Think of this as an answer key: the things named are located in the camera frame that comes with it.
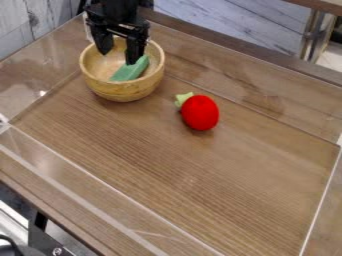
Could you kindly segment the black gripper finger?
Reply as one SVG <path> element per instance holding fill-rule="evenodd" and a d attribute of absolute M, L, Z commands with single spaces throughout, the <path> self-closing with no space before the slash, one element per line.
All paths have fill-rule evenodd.
<path fill-rule="evenodd" d="M 125 39 L 125 64 L 133 65 L 137 59 L 144 55 L 145 37 L 128 37 Z"/>
<path fill-rule="evenodd" d="M 92 26 L 90 35 L 98 52 L 105 55 L 113 48 L 112 28 L 106 26 Z"/>

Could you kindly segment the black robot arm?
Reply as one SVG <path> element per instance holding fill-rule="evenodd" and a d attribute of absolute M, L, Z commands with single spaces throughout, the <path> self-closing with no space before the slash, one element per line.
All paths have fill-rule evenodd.
<path fill-rule="evenodd" d="M 84 5 L 85 24 L 97 51 L 106 55 L 114 36 L 125 39 L 125 64 L 133 65 L 144 54 L 149 22 L 138 15 L 140 0 L 89 0 Z"/>

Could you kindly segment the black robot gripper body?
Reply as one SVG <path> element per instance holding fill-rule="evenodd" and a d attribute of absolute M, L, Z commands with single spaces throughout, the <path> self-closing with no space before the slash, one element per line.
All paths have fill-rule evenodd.
<path fill-rule="evenodd" d="M 110 27 L 112 35 L 122 37 L 145 37 L 148 39 L 149 22 L 138 15 L 141 3 L 86 3 L 85 24 Z"/>

